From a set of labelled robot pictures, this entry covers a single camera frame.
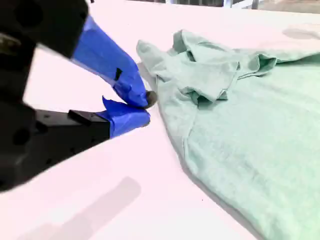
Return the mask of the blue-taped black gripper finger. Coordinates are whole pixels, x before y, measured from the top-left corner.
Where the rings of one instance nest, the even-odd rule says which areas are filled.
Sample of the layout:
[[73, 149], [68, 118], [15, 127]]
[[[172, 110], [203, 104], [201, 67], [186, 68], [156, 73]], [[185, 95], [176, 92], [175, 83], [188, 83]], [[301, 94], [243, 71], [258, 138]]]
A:
[[34, 169], [37, 172], [150, 123], [150, 115], [143, 108], [105, 98], [102, 102], [105, 109], [100, 112], [36, 112]]
[[156, 103], [135, 61], [98, 26], [86, 1], [17, 0], [14, 16], [33, 41], [101, 77], [127, 104], [147, 109]]

